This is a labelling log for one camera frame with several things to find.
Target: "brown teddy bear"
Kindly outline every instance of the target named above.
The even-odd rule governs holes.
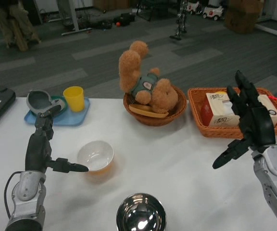
[[[149,104],[154,112],[166,113],[175,107],[178,95],[168,79],[159,79],[160,70],[157,67],[145,76],[141,74],[141,60],[148,51],[145,42],[135,41],[120,56],[120,88],[140,104]]]

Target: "stainless steel bowl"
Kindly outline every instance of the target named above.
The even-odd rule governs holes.
[[[166,213],[155,197],[137,193],[121,203],[116,222],[118,231],[164,231]]]

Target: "white bowl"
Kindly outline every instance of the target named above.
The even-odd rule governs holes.
[[[104,141],[93,141],[83,146],[77,154],[79,164],[85,165],[90,172],[102,171],[114,158],[113,147]]]

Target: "blue tray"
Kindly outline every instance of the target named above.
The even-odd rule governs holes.
[[[56,126],[79,126],[83,123],[85,116],[87,114],[87,111],[89,109],[89,99],[85,98],[85,108],[81,112],[72,112],[69,107],[67,107],[66,111],[64,111],[62,114],[56,116],[54,118],[53,125]],[[35,124],[36,122],[36,116],[29,111],[26,116],[24,117],[24,120],[28,124]]]

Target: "toy car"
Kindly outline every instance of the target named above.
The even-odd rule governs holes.
[[[203,18],[213,18],[217,21],[222,17],[224,8],[222,6],[213,6],[208,5],[205,7],[204,13],[202,14]]]
[[[187,11],[190,12],[190,14],[201,14],[202,6],[199,1],[197,1],[196,3],[188,2]]]

